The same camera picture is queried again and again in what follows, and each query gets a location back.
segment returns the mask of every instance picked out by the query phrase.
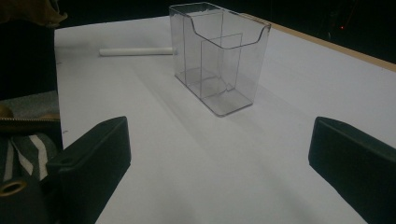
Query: white chalk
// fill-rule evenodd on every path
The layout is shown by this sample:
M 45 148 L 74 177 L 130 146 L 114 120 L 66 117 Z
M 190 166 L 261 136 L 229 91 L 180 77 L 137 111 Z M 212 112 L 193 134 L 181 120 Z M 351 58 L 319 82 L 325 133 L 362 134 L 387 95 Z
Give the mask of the white chalk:
M 172 48 L 99 49 L 99 54 L 101 56 L 168 55 L 172 54 L 172 52 Z

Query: striped cloth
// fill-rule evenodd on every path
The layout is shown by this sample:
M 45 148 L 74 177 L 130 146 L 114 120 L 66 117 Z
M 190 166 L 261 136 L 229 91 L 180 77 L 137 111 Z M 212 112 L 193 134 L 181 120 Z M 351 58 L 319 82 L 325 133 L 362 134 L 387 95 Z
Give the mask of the striped cloth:
M 8 138 L 0 135 L 0 183 L 20 175 L 17 151 Z
M 38 180 L 47 173 L 47 161 L 57 154 L 55 144 L 43 133 L 29 136 L 13 136 L 11 143 L 15 147 L 23 175 L 31 175 Z

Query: black object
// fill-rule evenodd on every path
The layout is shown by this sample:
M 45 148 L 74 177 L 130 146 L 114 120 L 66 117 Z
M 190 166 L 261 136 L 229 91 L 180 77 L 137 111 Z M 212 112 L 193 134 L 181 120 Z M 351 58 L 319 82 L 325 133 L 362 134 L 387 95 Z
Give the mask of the black object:
M 344 122 L 318 117 L 310 165 L 369 223 L 396 223 L 396 149 Z
M 95 223 L 130 164 L 127 118 L 99 123 L 47 163 L 46 178 L 25 185 L 26 189 L 34 190 L 20 197 L 23 190 L 6 195 L 0 191 L 0 223 L 47 223 L 32 222 L 32 215 L 47 217 L 48 223 L 57 220 L 63 224 Z M 14 189 L 6 187 L 0 185 L 0 189 L 7 192 Z M 32 200 L 42 201 L 45 206 L 28 206 Z M 29 211 L 18 213 L 24 217 L 23 221 L 12 221 L 13 217 L 3 219 L 4 214 L 26 210 L 27 206 Z
M 13 178 L 0 187 L 0 223 L 49 224 L 38 181 L 30 176 Z

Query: plastic container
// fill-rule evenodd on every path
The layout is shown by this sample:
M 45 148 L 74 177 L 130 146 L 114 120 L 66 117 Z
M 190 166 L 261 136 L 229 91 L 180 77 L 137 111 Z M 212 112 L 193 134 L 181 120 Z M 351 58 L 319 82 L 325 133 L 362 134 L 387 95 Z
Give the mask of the plastic container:
M 217 116 L 252 105 L 271 25 L 208 3 L 169 11 L 176 77 Z

